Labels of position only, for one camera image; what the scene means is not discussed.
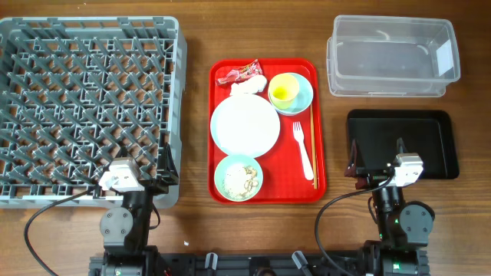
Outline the mint green bowl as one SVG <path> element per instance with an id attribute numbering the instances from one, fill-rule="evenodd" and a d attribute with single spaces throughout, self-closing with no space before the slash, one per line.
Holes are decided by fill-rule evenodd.
<path id="1" fill-rule="evenodd" d="M 241 164 L 244 164 L 246 166 L 253 166 L 258 171 L 259 188 L 258 188 L 257 192 L 251 198 L 248 198 L 245 200 L 232 200 L 230 197 L 227 196 L 227 194 L 223 188 L 222 182 L 223 182 L 226 170 L 232 164 L 235 164 L 235 163 L 241 163 Z M 248 201 L 248 200 L 252 199 L 253 197 L 255 197 L 259 193 L 260 189 L 262 188 L 263 180 L 264 180 L 264 175 L 263 175 L 262 167 L 259 165 L 259 163 L 255 159 L 253 159 L 252 157 L 244 156 L 244 155 L 230 155 L 230 156 L 225 157 L 222 161 L 219 162 L 219 164 L 216 167 L 215 172 L 214 172 L 214 184 L 215 184 L 215 187 L 217 188 L 219 194 L 221 196 L 223 196 L 225 199 L 228 199 L 229 201 L 232 201 L 232 202 L 245 202 L 245 201 Z"/>

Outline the rice food waste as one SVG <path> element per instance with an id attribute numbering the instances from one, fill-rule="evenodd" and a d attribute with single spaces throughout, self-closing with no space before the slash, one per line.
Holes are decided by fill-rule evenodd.
<path id="1" fill-rule="evenodd" d="M 232 164 L 226 170 L 222 185 L 232 200 L 251 198 L 259 188 L 258 171 L 253 166 Z"/>

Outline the yellow plastic cup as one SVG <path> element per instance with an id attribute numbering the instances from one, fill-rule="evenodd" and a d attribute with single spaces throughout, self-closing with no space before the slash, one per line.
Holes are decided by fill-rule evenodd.
<path id="1" fill-rule="evenodd" d="M 270 100 L 280 110 L 288 109 L 299 91 L 299 82 L 292 74 L 277 74 L 269 82 L 268 94 Z"/>

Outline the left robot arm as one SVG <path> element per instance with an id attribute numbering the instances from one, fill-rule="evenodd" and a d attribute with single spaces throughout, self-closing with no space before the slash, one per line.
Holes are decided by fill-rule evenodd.
<path id="1" fill-rule="evenodd" d="M 153 213 L 158 213 L 153 197 L 167 194 L 178 184 L 179 176 L 170 146 L 163 146 L 160 176 L 143 179 L 143 173 L 125 146 L 104 170 L 98 185 L 123 196 L 120 207 L 105 212 L 100 221 L 104 238 L 104 256 L 92 258 L 89 275 L 171 275 L 170 266 L 155 245 L 148 245 Z"/>

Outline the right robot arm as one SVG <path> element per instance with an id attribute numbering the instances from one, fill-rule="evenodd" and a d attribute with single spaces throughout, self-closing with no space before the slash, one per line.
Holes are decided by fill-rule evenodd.
<path id="1" fill-rule="evenodd" d="M 383 169 L 369 169 L 358 143 L 351 142 L 350 159 L 344 174 L 357 180 L 355 188 L 371 193 L 370 209 L 379 231 L 377 241 L 366 241 L 359 250 L 355 271 L 359 275 L 430 274 L 424 249 L 433 230 L 434 210 L 419 201 L 404 199 L 403 188 L 414 184 L 423 172 L 423 160 L 409 153 L 397 140 L 394 161 Z"/>

